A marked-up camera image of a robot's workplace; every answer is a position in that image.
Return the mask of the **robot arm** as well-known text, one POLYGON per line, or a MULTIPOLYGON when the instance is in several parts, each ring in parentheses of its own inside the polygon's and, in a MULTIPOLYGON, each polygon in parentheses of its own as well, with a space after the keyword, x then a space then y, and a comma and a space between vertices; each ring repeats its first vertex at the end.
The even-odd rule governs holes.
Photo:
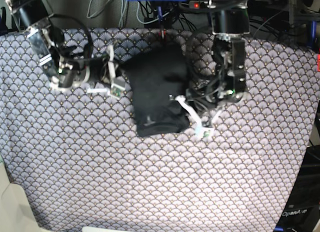
POLYGON ((207 13, 208 27, 213 35, 210 50, 215 62, 214 74, 192 74, 207 84, 201 88, 188 88, 186 101, 202 115, 227 103, 239 102, 247 89, 246 45, 243 37, 250 32, 248 0, 187 0, 183 9, 194 13, 207 13))
POLYGON ((67 15, 50 14, 43 0, 4 1, 18 30, 26 34, 54 90, 65 92, 85 83, 101 83, 108 89, 121 86, 114 47, 109 45, 104 56, 94 57, 91 33, 81 21, 67 15), (72 20, 80 25, 87 38, 81 53, 74 53, 75 46, 65 46, 64 33, 52 19, 72 20))

